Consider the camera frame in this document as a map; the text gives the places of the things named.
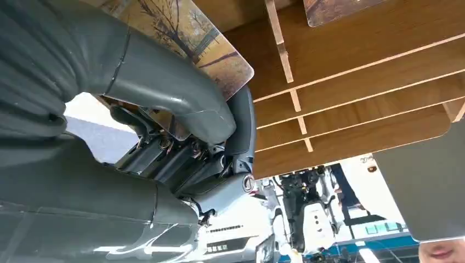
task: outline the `window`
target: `window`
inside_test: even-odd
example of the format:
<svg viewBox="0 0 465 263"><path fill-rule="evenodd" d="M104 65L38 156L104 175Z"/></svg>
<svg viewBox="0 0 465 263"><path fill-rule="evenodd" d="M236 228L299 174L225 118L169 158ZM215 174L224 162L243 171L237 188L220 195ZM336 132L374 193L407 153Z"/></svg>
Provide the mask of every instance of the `window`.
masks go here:
<svg viewBox="0 0 465 263"><path fill-rule="evenodd" d="M366 226L365 230L366 230L366 233L370 235L378 233L378 229L376 228L376 225Z"/></svg>
<svg viewBox="0 0 465 263"><path fill-rule="evenodd" d="M398 231L399 225L397 225L397 223L386 223L386 229L388 230L388 232Z"/></svg>

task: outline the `gray panel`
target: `gray panel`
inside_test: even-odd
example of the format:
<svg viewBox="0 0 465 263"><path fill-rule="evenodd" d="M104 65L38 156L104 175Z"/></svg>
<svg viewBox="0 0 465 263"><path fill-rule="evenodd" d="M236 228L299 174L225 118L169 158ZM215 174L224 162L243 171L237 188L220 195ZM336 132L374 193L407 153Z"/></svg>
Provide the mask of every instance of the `gray panel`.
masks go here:
<svg viewBox="0 0 465 263"><path fill-rule="evenodd" d="M378 163L412 236L465 236L465 122L444 136L377 152Z"/></svg>

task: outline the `wooden slat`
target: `wooden slat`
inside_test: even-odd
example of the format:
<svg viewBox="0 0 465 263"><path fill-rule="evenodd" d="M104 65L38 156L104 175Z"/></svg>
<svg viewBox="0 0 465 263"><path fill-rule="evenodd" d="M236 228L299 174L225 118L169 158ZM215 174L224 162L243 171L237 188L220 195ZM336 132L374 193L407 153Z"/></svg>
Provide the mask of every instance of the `wooden slat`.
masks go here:
<svg viewBox="0 0 465 263"><path fill-rule="evenodd" d="M262 1L250 0L193 0L211 22L221 31L266 17ZM275 0L276 9L282 9L298 0Z"/></svg>
<svg viewBox="0 0 465 263"><path fill-rule="evenodd" d="M287 94L255 103L259 127L280 123L465 70L465 38L298 89L300 113Z"/></svg>
<svg viewBox="0 0 465 263"><path fill-rule="evenodd" d="M305 142L305 146L307 147L307 151L313 152L313 146L311 145L310 139L306 138L304 142Z"/></svg>
<svg viewBox="0 0 465 263"><path fill-rule="evenodd" d="M275 0L265 0L265 6L270 20L271 29L275 37L276 48L281 59L282 69L286 76L286 81L288 83L293 82L294 79L292 77L291 65L289 64L288 53L284 45L284 38L282 36L281 26L279 25L279 19L277 17Z"/></svg>
<svg viewBox="0 0 465 263"><path fill-rule="evenodd" d="M300 106L299 96L297 95L297 92L293 90L290 93L291 93L292 104L294 104L294 110L296 112L301 111L302 107Z"/></svg>
<svg viewBox="0 0 465 263"><path fill-rule="evenodd" d="M450 121L442 105L313 138L313 152L303 141L268 151L254 159L256 179L313 167L441 136Z"/></svg>
<svg viewBox="0 0 465 263"><path fill-rule="evenodd" d="M299 126L300 126L300 134L306 135L307 134L307 126L305 125L304 118L298 118Z"/></svg>
<svg viewBox="0 0 465 263"><path fill-rule="evenodd" d="M258 129L257 151L378 121L465 97L463 74L426 82L304 117L307 134L295 120Z"/></svg>
<svg viewBox="0 0 465 263"><path fill-rule="evenodd" d="M465 113L465 98L449 101L443 104L451 122L458 122Z"/></svg>
<svg viewBox="0 0 465 263"><path fill-rule="evenodd" d="M293 69L290 84L280 78L281 62L274 52L268 21L225 35L255 69L249 87L257 101L463 34L464 16L463 0L393 0L309 28L303 6L292 5L279 11Z"/></svg>

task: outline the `person's mouth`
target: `person's mouth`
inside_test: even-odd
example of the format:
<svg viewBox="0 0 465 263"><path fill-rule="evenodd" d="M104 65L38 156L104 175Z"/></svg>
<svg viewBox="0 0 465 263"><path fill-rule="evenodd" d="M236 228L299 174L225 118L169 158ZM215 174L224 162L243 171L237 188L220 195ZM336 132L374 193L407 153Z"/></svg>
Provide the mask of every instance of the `person's mouth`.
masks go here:
<svg viewBox="0 0 465 263"><path fill-rule="evenodd" d="M431 257L434 259L438 259L438 260L447 259L448 257L452 255L452 253L453 253L453 249L449 251L438 251L438 252L432 253Z"/></svg>

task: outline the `bolt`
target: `bolt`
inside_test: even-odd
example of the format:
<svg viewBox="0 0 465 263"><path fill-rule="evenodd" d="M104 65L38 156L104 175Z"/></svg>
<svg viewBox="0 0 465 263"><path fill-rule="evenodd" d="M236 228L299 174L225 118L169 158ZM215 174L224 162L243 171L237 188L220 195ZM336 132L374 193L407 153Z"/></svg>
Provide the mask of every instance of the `bolt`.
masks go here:
<svg viewBox="0 0 465 263"><path fill-rule="evenodd" d="M160 149L164 150L164 149L168 148L170 144L171 144L171 142L168 139L163 138L160 141Z"/></svg>

